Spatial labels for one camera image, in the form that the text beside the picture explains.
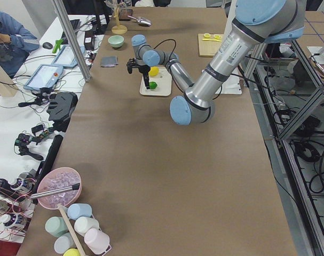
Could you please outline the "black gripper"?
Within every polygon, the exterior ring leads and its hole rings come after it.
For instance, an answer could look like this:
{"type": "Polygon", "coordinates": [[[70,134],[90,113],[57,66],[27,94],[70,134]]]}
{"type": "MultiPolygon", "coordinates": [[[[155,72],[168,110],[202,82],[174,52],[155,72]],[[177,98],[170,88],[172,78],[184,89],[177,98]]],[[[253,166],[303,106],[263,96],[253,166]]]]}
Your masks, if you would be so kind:
{"type": "Polygon", "coordinates": [[[141,74],[143,74],[144,85],[147,90],[150,89],[149,85],[149,75],[148,72],[151,70],[150,66],[148,65],[139,65],[138,70],[141,74]]]}

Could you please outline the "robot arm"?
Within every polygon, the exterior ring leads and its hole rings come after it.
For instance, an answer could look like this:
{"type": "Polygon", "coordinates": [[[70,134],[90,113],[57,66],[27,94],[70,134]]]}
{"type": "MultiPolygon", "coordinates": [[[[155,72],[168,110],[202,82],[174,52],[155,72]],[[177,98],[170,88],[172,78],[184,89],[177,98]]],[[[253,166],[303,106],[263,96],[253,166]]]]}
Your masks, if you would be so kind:
{"type": "Polygon", "coordinates": [[[183,95],[170,102],[170,115],[178,125],[204,123],[215,112],[214,95],[255,45],[284,43],[300,38],[304,31],[306,1],[237,1],[232,29],[219,50],[194,82],[173,52],[156,50],[144,35],[132,37],[134,58],[127,62],[149,83],[151,67],[163,65],[183,95]]]}

